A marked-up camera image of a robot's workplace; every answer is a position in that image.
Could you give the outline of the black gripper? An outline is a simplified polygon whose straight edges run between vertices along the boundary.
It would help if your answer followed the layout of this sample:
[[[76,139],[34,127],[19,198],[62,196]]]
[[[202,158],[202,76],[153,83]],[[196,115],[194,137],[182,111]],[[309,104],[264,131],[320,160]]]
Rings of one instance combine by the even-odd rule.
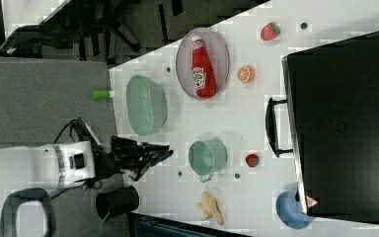
[[[111,151],[103,145],[97,145],[93,150],[95,169],[98,179],[107,179],[115,174],[129,172],[129,178],[137,182],[145,173],[147,167],[154,167],[158,163],[171,157],[174,153],[169,145],[151,144],[113,136]]]

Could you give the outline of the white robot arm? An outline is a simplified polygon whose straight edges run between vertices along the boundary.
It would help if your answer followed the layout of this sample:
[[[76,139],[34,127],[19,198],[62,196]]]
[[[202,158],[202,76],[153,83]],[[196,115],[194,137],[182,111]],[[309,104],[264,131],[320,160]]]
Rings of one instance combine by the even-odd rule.
[[[106,179],[119,172],[114,158],[89,141],[0,149],[0,237],[21,237],[19,207],[35,202],[43,211],[42,237],[52,237],[55,216],[50,195]]]

